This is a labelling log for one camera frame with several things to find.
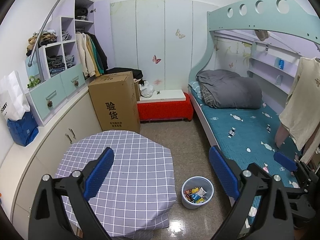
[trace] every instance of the red cloth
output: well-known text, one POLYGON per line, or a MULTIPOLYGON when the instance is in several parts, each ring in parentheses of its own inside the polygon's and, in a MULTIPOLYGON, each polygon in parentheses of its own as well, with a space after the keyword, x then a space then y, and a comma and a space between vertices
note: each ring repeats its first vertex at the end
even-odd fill
POLYGON ((156 102, 138 104, 141 121, 192 119, 193 107, 187 93, 185 101, 156 102))

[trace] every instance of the bolt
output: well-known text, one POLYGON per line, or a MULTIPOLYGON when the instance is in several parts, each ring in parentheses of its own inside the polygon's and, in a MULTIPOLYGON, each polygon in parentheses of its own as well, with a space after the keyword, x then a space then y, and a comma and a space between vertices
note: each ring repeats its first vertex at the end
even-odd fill
POLYGON ((252 175, 251 171, 248 171, 248 170, 243 171, 242 174, 243 174, 243 176, 245 176, 247 178, 252 175))
POLYGON ((280 178, 279 175, 274 175, 274 176, 273 176, 273 179, 274 179, 275 181, 281 181, 281 178, 280 178))
POLYGON ((78 178, 81 175, 81 171, 74 171, 72 177, 78 178))
POLYGON ((48 175, 48 174, 45 174, 42 176, 42 180, 44 180, 44 181, 48 181, 49 179, 50 179, 50 175, 48 175))

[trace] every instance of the cardboard box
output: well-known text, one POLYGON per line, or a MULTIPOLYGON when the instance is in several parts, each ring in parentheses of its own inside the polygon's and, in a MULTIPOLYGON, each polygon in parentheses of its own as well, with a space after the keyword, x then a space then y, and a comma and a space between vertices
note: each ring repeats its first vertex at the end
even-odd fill
POLYGON ((89 85, 89 94, 103 131, 140 132, 132 72, 103 75, 89 85))
POLYGON ((136 90, 136 98, 137 98, 137 101, 140 101, 140 86, 139 86, 139 82, 136 82, 134 84, 134 89, 136 90))

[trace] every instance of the teal bedsheet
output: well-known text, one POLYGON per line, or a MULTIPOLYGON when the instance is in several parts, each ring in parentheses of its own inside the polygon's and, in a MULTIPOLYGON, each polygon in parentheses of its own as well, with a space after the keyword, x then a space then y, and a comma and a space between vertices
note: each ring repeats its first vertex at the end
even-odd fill
MULTIPOLYGON (((270 175, 280 175, 285 187, 298 187, 291 173, 273 159, 275 151, 280 151, 292 160, 300 155, 293 140, 288 137, 281 149, 276 147, 274 138, 280 120, 264 102, 260 109, 213 109, 199 99, 191 89, 192 95, 200 105, 217 143, 228 159, 234 160, 242 170, 250 163, 256 163, 270 175)), ((260 197, 256 197, 249 213, 249 223, 253 222, 260 197)))

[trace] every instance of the metal pole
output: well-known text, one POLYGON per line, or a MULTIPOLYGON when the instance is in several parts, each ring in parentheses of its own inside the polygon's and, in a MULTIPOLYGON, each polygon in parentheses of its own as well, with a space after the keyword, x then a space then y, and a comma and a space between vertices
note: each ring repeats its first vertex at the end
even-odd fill
POLYGON ((40 62, 40 54, 39 54, 38 44, 35 44, 35 46, 36 46, 36 58, 37 58, 37 65, 38 65, 40 80, 41 80, 41 82, 44 82, 45 80, 44 80, 43 72, 42 72, 42 69, 41 69, 41 62, 40 62))
POLYGON ((33 46, 33 49, 32 49, 32 52, 31 52, 31 57, 30 57, 30 60, 29 60, 29 62, 28 62, 28 66, 29 66, 29 67, 32 66, 32 60, 33 60, 33 57, 35 56, 36 48, 38 47, 39 40, 40 40, 40 37, 41 37, 42 32, 43 32, 43 30, 44 30, 44 27, 46 26, 46 24, 47 24, 47 22, 48 22, 48 20, 49 20, 49 18, 50 18, 50 16, 51 16, 53 10, 56 8, 56 6, 58 5, 58 3, 59 3, 60 1, 61 1, 61 0, 57 0, 57 1, 56 1, 56 3, 54 4, 54 6, 52 7, 52 9, 50 10, 48 16, 47 16, 46 19, 44 20, 44 23, 43 23, 43 25, 42 25, 39 33, 38 33, 38 37, 37 37, 37 39, 36 39, 35 45, 33 46))

